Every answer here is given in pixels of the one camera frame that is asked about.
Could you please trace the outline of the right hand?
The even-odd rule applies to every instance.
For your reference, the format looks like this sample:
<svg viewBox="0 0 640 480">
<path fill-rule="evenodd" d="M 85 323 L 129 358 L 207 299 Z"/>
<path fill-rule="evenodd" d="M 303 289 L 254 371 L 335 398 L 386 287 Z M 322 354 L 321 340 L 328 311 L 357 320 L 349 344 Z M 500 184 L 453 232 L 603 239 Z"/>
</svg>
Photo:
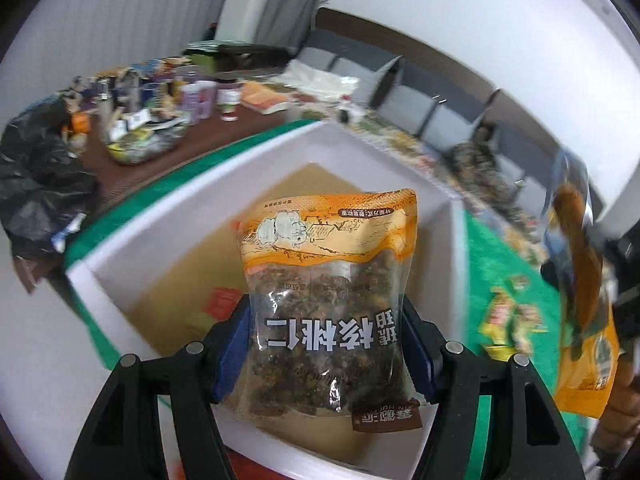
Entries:
<svg viewBox="0 0 640 480">
<path fill-rule="evenodd" d="M 634 386 L 634 359 L 629 353 L 618 359 L 608 405 L 591 438 L 595 451 L 624 452 L 639 434 L 639 390 Z"/>
</svg>

